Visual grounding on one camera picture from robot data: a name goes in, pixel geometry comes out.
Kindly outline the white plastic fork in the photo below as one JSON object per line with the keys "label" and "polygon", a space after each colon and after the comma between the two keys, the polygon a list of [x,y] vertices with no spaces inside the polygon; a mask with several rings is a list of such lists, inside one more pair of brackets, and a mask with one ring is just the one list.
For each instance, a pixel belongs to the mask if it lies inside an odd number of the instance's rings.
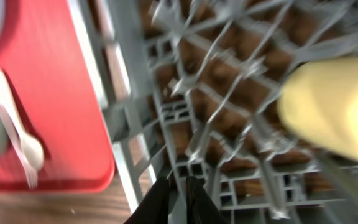
{"label": "white plastic fork", "polygon": [[0,99],[0,119],[7,132],[9,140],[14,148],[16,155],[18,156],[25,176],[27,179],[27,185],[30,189],[35,189],[38,186],[38,165],[39,158],[31,147],[22,145],[19,140],[19,135],[14,127],[11,117],[6,111],[2,100]]}

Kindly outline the white plastic spoon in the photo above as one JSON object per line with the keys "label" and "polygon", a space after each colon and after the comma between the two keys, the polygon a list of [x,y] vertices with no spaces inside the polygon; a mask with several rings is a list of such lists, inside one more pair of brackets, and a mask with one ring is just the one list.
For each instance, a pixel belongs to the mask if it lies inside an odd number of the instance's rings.
{"label": "white plastic spoon", "polygon": [[40,171],[44,165],[44,149],[40,141],[24,127],[9,82],[0,69],[0,117],[12,144],[16,143],[17,155],[31,168]]}

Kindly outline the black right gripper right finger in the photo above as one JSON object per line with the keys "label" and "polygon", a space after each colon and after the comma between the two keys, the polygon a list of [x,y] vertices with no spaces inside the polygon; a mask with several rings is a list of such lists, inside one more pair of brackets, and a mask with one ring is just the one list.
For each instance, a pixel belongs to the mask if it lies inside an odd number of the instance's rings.
{"label": "black right gripper right finger", "polygon": [[186,215],[187,224],[225,224],[214,202],[194,176],[186,178]]}

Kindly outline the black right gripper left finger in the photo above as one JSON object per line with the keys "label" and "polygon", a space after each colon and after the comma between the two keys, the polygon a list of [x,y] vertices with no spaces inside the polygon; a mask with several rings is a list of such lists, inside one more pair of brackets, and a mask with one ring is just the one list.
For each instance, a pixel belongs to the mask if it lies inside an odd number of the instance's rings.
{"label": "black right gripper left finger", "polygon": [[135,212],[124,224],[167,224],[169,195],[168,179],[166,177],[157,179]]}

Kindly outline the yellow plastic cup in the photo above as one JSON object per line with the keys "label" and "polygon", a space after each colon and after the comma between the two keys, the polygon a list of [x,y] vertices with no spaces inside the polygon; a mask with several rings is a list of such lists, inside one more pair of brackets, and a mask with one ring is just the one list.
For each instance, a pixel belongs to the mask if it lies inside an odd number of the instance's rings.
{"label": "yellow plastic cup", "polygon": [[292,133],[358,161],[358,57],[300,66],[284,83],[277,111]]}

